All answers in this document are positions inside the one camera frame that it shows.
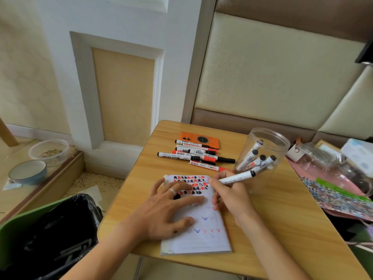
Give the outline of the clear plastic jar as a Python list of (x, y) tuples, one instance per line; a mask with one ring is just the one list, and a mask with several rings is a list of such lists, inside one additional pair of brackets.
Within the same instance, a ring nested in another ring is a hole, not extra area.
[(247, 186), (248, 191), (252, 195), (263, 194), (266, 189), (268, 189), (268, 184), (273, 177), (275, 170), (279, 166), (280, 162), (284, 158), (287, 150), (290, 147), (290, 141), (281, 135), (278, 132), (272, 131), (270, 129), (256, 127), (251, 130), (248, 138), (246, 139), (245, 145), (239, 155), (239, 158), (236, 160), (234, 166), (234, 173), (239, 174), (244, 171), (237, 171), (237, 166), (242, 162), (246, 154), (259, 139), (264, 141), (263, 146), (259, 149), (259, 155), (266, 155), (266, 158), (274, 155), (277, 157), (277, 160), (272, 164), (272, 169), (265, 169), (256, 174), (255, 177), (247, 179), (244, 181), (244, 184)]

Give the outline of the white lined notebook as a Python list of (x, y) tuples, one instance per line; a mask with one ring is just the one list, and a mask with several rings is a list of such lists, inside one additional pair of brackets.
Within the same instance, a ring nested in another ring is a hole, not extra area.
[(196, 196), (204, 196), (200, 205), (184, 207), (175, 212), (173, 221), (191, 216), (195, 223), (175, 237), (161, 241), (161, 255), (231, 253), (231, 245), (220, 211), (212, 204), (213, 188), (207, 175), (164, 175), (165, 185), (184, 181), (195, 188)]

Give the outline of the person's right hand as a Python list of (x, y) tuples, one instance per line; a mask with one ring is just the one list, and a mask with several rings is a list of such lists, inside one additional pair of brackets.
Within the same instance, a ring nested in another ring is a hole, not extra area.
[[(233, 172), (225, 170), (219, 172), (213, 178), (219, 180), (233, 175), (235, 175)], [(261, 222), (243, 182), (225, 185), (225, 194), (223, 196), (216, 195), (214, 191), (212, 204), (214, 210), (225, 206), (234, 216), (236, 224), (241, 228)]]

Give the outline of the white marker with black cap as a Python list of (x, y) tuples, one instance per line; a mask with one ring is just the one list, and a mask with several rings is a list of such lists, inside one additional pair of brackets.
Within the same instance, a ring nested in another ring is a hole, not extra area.
[(259, 154), (258, 149), (251, 150), (248, 155), (243, 159), (243, 161), (240, 163), (240, 165), (237, 166), (238, 171), (244, 171), (247, 167), (247, 165), (253, 161), (255, 158), (257, 158)]
[(260, 171), (263, 171), (265, 169), (272, 169), (273, 163), (277, 160), (277, 157), (274, 155), (271, 155), (268, 157), (265, 161), (263, 161), (259, 166), (254, 167), (252, 170), (257, 174)]
[(236, 182), (241, 182), (241, 181), (244, 181), (244, 180), (247, 180), (247, 179), (251, 179), (255, 176), (256, 176), (255, 171), (250, 170), (250, 171), (242, 172), (240, 174), (235, 174), (235, 175), (230, 176), (230, 177), (219, 179), (219, 181), (223, 185), (228, 185), (228, 184), (233, 184), (233, 183), (236, 183)]
[(246, 170), (251, 170), (257, 166), (259, 166), (262, 162), (266, 160), (266, 155), (259, 155), (257, 158), (255, 158), (253, 161), (251, 161), (247, 167)]
[(259, 149), (263, 146), (264, 141), (259, 139), (255, 142), (249, 152), (246, 154), (242, 162), (237, 166), (237, 171), (243, 171), (248, 165), (258, 156)]

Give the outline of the black device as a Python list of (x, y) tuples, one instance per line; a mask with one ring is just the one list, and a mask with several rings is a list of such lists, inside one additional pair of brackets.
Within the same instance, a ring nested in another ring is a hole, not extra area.
[(354, 62), (373, 67), (373, 38), (366, 43)]

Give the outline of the white paper scrap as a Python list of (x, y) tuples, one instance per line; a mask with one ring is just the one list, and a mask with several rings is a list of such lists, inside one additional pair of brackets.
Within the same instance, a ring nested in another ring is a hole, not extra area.
[(89, 188), (72, 187), (68, 190), (68, 192), (65, 195), (72, 196), (72, 195), (79, 194), (79, 193), (88, 194), (89, 196), (93, 198), (93, 200), (96, 203), (102, 201), (102, 196), (101, 196), (101, 192), (100, 192), (98, 185), (95, 185)]

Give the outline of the blue and white packet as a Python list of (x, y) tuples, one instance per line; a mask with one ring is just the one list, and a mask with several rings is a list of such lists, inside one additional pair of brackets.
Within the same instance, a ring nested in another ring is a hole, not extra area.
[(349, 138), (341, 148), (341, 153), (373, 179), (373, 143)]

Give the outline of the clear plastic bag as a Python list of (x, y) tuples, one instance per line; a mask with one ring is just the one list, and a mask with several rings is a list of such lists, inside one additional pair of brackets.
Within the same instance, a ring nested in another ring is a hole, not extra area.
[(340, 155), (332, 155), (315, 147), (312, 142), (298, 146), (305, 155), (297, 162), (300, 168), (316, 178), (327, 176), (342, 176), (350, 172), (353, 165), (347, 158)]

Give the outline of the wooden chair leg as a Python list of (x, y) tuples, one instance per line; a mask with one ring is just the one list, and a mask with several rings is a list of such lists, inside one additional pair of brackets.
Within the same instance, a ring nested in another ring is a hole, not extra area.
[(19, 145), (18, 141), (16, 140), (14, 135), (11, 133), (11, 131), (8, 129), (8, 127), (6, 126), (6, 124), (3, 122), (1, 118), (0, 118), (0, 138), (9, 147), (15, 147)]

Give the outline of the white marker with black ends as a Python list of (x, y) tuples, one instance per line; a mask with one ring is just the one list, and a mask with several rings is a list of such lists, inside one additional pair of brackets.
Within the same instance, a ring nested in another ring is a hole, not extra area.
[(177, 146), (175, 147), (175, 150), (182, 151), (185, 153), (190, 153), (190, 154), (196, 154), (196, 155), (205, 155), (205, 154), (216, 155), (217, 154), (216, 150), (205, 150), (199, 147), (194, 148), (194, 147), (187, 147), (187, 146)]
[(199, 148), (212, 149), (212, 150), (219, 149), (219, 148), (214, 148), (214, 147), (211, 147), (205, 144), (192, 143), (192, 142), (187, 142), (187, 141), (182, 141), (182, 140), (175, 140), (175, 143), (178, 145), (189, 146), (189, 147), (199, 147)]
[(158, 152), (157, 156), (161, 158), (201, 161), (200, 156), (194, 156), (194, 155), (189, 155), (189, 154), (173, 154), (173, 153)]

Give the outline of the person's right forearm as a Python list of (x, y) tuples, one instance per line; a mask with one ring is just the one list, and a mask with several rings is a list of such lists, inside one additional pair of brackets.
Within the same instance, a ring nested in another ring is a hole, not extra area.
[(263, 266), (269, 280), (312, 280), (255, 212), (235, 217)]

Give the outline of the blue ceramic bowl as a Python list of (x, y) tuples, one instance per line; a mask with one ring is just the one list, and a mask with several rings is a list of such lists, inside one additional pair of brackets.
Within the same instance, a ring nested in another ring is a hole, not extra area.
[(8, 174), (10, 180), (22, 185), (35, 185), (46, 179), (47, 164), (43, 160), (29, 160), (15, 166)]

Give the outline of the wooden picture frame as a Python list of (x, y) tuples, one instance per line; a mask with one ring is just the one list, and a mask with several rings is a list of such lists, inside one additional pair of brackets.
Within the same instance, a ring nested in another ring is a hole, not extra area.
[(328, 152), (329, 154), (332, 154), (332, 155), (340, 155), (341, 154), (341, 150), (338, 147), (336, 147), (336, 146), (334, 146), (334, 145), (332, 145), (332, 144), (330, 144), (330, 143), (328, 143), (324, 140), (318, 141), (315, 144), (315, 147), (318, 148), (318, 149), (321, 149), (325, 152)]

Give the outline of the orange phone case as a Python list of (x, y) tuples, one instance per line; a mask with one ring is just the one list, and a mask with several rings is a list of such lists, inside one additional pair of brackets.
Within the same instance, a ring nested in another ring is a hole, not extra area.
[(200, 135), (191, 132), (181, 132), (179, 140), (185, 143), (207, 145), (204, 147), (208, 147), (211, 149), (220, 149), (219, 140), (211, 136)]

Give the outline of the clear plastic food container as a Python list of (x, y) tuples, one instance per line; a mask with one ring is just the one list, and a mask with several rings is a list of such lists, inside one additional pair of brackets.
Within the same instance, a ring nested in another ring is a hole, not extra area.
[(69, 157), (69, 143), (62, 139), (41, 141), (29, 149), (28, 155), (43, 160), (48, 168), (58, 166)]

